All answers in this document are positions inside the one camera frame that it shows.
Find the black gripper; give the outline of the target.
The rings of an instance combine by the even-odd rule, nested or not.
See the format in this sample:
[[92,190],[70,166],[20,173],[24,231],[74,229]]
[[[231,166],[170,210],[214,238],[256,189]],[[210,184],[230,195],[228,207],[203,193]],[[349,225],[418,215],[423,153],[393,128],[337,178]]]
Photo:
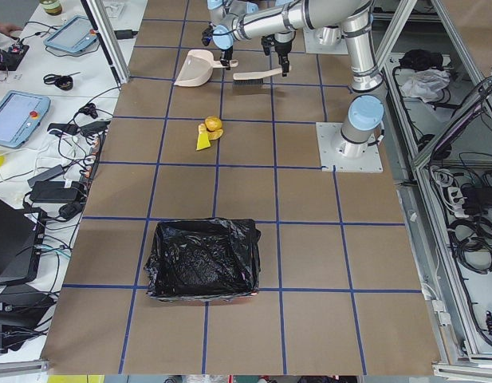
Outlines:
[[232,33],[221,25],[214,26],[210,24],[203,32],[201,37],[204,46],[214,42],[214,44],[221,50],[220,63],[223,68],[229,67],[229,61],[233,57],[233,44],[234,39]]
[[274,49],[278,55],[283,77],[286,77],[290,71],[289,54],[295,37],[295,32],[284,32],[262,36],[261,39],[263,52],[266,56],[271,54],[271,49]]

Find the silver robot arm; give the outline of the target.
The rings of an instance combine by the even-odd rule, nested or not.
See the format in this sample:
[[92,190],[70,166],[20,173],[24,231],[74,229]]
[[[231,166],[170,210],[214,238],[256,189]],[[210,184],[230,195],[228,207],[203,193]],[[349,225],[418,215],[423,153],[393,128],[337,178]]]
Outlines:
[[290,71],[289,54],[298,30],[311,30],[318,37],[337,30],[344,38],[352,70],[352,90],[357,97],[350,104],[346,120],[335,133],[332,145],[347,159],[359,159],[366,149],[378,145],[370,138],[380,126],[384,107],[372,91],[383,84],[372,42],[370,1],[277,1],[259,9],[248,1],[209,1],[208,27],[202,43],[214,43],[222,52],[220,61],[229,68],[234,44],[260,38],[265,55],[276,53],[281,75]]
[[296,28],[289,22],[289,12],[296,1],[276,1],[275,6],[261,10],[248,1],[208,1],[210,13],[208,27],[202,32],[202,43],[213,43],[221,50],[218,62],[226,70],[231,69],[234,43],[261,38],[264,54],[277,54],[281,75],[290,72],[289,54],[296,36]]

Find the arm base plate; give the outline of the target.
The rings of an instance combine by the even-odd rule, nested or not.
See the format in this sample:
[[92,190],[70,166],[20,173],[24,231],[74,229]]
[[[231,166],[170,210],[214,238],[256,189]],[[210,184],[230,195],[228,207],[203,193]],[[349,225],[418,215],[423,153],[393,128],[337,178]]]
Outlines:
[[312,54],[347,55],[342,29],[326,26],[316,30],[303,29],[305,52]]
[[323,172],[381,173],[375,133],[363,144],[352,144],[341,135],[342,123],[317,122],[317,143]]

